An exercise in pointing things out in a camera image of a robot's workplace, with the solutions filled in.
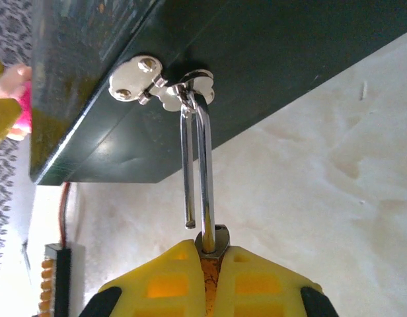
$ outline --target metal rod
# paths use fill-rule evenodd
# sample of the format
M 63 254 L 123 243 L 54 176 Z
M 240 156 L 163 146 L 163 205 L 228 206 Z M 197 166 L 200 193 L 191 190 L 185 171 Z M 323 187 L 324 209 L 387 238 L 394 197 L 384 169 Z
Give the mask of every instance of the metal rod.
M 193 177 L 192 111 L 182 99 L 180 114 L 180 136 L 182 143 L 182 164 L 184 177 L 184 218 L 187 229 L 196 227 L 195 191 Z
M 209 122 L 209 112 L 205 98 L 198 93 L 189 92 L 188 99 L 194 105 L 196 111 L 196 125 L 198 128 L 198 156 L 202 209 L 202 251 L 206 254 L 210 254 L 215 251 L 211 124 Z

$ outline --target black connector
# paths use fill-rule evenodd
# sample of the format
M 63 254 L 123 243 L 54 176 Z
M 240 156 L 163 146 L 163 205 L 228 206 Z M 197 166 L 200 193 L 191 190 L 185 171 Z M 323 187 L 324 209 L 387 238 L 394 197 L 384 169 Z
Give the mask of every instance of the black connector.
M 47 244 L 45 255 L 55 261 L 53 286 L 54 317 L 69 317 L 71 249 Z

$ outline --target patterned fabric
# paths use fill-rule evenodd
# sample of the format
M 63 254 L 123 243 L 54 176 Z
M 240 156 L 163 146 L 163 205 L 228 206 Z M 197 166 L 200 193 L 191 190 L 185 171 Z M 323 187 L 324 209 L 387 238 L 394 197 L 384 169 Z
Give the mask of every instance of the patterned fabric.
M 31 45 L 31 0 L 0 0 L 0 59 L 8 67 L 23 62 L 29 64 Z M 10 221 L 12 199 L 11 178 L 15 175 L 16 141 L 0 144 L 0 259 L 5 246 L 5 226 Z

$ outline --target dark green wooden board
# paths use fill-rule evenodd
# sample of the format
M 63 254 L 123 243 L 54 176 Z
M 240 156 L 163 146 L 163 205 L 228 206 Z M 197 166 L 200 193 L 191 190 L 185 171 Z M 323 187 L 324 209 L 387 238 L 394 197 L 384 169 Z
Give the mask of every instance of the dark green wooden board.
M 30 173 L 47 185 L 159 182 L 180 169 L 179 114 L 108 92 L 135 55 L 159 58 L 171 82 L 214 74 L 217 147 L 407 32 L 403 0 L 34 2 Z

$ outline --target screw head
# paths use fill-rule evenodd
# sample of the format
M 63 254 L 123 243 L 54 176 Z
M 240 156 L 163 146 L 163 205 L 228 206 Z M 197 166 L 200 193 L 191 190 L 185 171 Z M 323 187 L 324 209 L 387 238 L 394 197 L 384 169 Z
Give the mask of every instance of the screw head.
M 152 73 L 157 68 L 157 63 L 153 59 L 146 57 L 141 59 L 137 66 L 144 73 Z
M 116 91 L 116 98 L 119 100 L 129 100 L 131 98 L 131 92 L 127 89 L 118 89 Z

